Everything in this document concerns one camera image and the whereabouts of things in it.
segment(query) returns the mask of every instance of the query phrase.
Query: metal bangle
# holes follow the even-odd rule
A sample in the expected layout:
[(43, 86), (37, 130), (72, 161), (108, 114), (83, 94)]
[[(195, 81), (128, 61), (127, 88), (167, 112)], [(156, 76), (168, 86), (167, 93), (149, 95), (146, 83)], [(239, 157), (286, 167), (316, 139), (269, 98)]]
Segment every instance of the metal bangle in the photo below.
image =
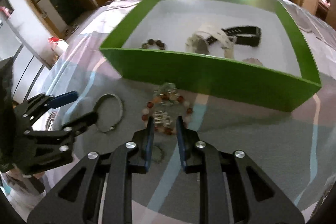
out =
[(112, 126), (110, 127), (110, 129), (108, 129), (108, 130), (102, 130), (101, 128), (99, 128), (99, 126), (98, 126), (98, 121), (97, 121), (97, 123), (96, 123), (96, 127), (98, 128), (98, 130), (99, 130), (100, 132), (103, 132), (103, 133), (109, 132), (110, 130), (114, 130), (115, 127), (118, 125), (118, 123), (119, 123), (119, 122), (121, 121), (121, 119), (123, 118), (123, 112), (124, 112), (123, 102), (121, 101), (121, 99), (120, 99), (117, 95), (115, 95), (115, 94), (110, 94), (110, 93), (108, 93), (108, 94), (104, 94), (102, 97), (100, 97), (100, 98), (98, 99), (97, 103), (95, 104), (95, 106), (94, 106), (94, 108), (93, 108), (93, 111), (96, 112), (96, 113), (98, 113), (98, 109), (99, 109), (99, 107), (100, 107), (101, 104), (102, 104), (106, 99), (108, 99), (108, 98), (116, 98), (116, 99), (117, 99), (117, 101), (118, 101), (118, 103), (119, 103), (119, 106), (120, 106), (120, 115), (119, 115), (119, 119), (118, 119), (118, 121), (117, 121), (114, 125), (112, 125)]

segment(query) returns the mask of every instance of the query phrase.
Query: green box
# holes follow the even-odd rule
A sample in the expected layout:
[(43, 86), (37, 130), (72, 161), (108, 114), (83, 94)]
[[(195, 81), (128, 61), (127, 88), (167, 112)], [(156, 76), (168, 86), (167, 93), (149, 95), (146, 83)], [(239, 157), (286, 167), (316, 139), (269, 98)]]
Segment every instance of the green box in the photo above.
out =
[(208, 55), (122, 48), (159, 1), (142, 0), (100, 46), (100, 51), (123, 78), (157, 85), (172, 82), (179, 89), (286, 112), (300, 106), (321, 88), (319, 72), (307, 42), (277, 0), (216, 1), (251, 5), (274, 12), (291, 41), (302, 77)]

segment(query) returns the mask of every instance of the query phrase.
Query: floor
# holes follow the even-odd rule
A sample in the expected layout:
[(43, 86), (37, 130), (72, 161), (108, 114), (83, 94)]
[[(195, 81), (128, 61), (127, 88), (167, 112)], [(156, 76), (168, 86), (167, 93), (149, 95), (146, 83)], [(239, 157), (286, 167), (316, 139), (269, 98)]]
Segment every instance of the floor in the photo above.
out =
[(68, 25), (68, 28), (62, 32), (64, 35), (64, 40), (67, 40), (94, 12), (94, 10), (85, 11), (70, 25)]
[(95, 11), (90, 11), (90, 14), (87, 17), (82, 17), (81, 15), (80, 17), (82, 17), (82, 21), (79, 27), (66, 38), (68, 45), (70, 45), (73, 40), (104, 10), (106, 10), (106, 6), (97, 8)]

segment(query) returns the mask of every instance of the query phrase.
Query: jewelry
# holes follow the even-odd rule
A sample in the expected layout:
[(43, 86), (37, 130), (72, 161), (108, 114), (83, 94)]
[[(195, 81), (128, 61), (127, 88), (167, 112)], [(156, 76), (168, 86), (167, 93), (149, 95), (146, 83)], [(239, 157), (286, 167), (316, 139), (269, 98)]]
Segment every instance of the jewelry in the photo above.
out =
[(209, 54), (209, 44), (207, 40), (198, 33), (206, 33), (211, 37), (214, 37), (222, 44), (221, 48), (224, 50), (224, 57), (234, 59), (234, 44), (236, 42), (236, 37), (230, 38), (222, 29), (206, 24), (203, 24), (191, 37), (187, 39), (185, 44), (187, 52)]
[[(221, 29), (229, 38), (237, 37), (237, 45), (245, 45), (251, 47), (258, 47), (261, 38), (261, 29), (256, 26), (238, 26), (228, 29)], [(213, 36), (206, 39), (207, 43), (211, 45), (217, 39)]]
[(123, 112), (124, 112), (124, 109), (123, 109), (123, 102), (121, 101), (121, 99), (115, 95), (115, 94), (104, 94), (102, 97), (100, 97), (97, 101), (97, 103), (95, 104), (94, 108), (93, 108), (93, 111), (98, 113), (98, 109), (99, 107), (101, 106), (101, 104), (108, 98), (116, 98), (118, 103), (119, 103), (119, 106), (120, 106), (120, 114), (119, 114), (119, 119), (117, 120), (117, 122), (112, 125), (108, 130), (102, 130), (99, 128), (98, 126), (98, 122), (96, 122), (96, 127), (98, 128), (98, 130), (100, 132), (103, 132), (103, 133), (106, 133), (106, 132), (109, 132), (110, 130), (114, 130), (116, 128), (116, 126), (118, 125), (118, 123), (122, 120), (123, 118)]
[(262, 66), (262, 67), (264, 66), (263, 63), (261, 63), (259, 59), (253, 58), (253, 57), (244, 59), (242, 62), (259, 65), (259, 66)]
[(156, 44), (159, 47), (159, 50), (165, 50), (166, 45), (161, 41), (161, 40), (154, 40), (154, 39), (149, 39), (147, 43), (143, 43), (141, 45), (141, 48), (149, 48), (149, 46), (153, 46)]
[(187, 127), (187, 124), (191, 122), (193, 109), (190, 107), (190, 102), (177, 93), (176, 86), (173, 83), (165, 83), (158, 91), (155, 91), (152, 101), (149, 101), (147, 107), (142, 110), (141, 119), (144, 121), (145, 127), (149, 116), (153, 116), (155, 131), (167, 135), (176, 134), (175, 123), (168, 112), (154, 111), (155, 105), (170, 107), (174, 104), (182, 104), (187, 108), (184, 117), (185, 126)]

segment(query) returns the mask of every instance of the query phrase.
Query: beaded bracelet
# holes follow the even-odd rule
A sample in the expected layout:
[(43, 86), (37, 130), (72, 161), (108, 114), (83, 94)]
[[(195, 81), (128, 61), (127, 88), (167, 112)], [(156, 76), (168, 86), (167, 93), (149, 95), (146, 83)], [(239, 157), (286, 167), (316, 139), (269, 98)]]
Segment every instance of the beaded bracelet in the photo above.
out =
[(141, 48), (149, 48), (149, 46), (153, 46), (156, 44), (159, 47), (159, 50), (165, 50), (166, 45), (161, 41), (161, 40), (154, 40), (154, 39), (149, 39), (147, 43), (143, 43), (141, 45)]
[(182, 104), (186, 107), (184, 116), (185, 126), (191, 122), (193, 109), (190, 107), (190, 102), (185, 100), (182, 95), (177, 93), (175, 85), (166, 83), (155, 92), (154, 98), (147, 103), (146, 108), (142, 110), (141, 119), (144, 121), (145, 127), (150, 116), (154, 118), (155, 131), (165, 133), (167, 135), (176, 134), (176, 128), (172, 125), (172, 118), (166, 111), (154, 111), (155, 105), (172, 106), (174, 104)]

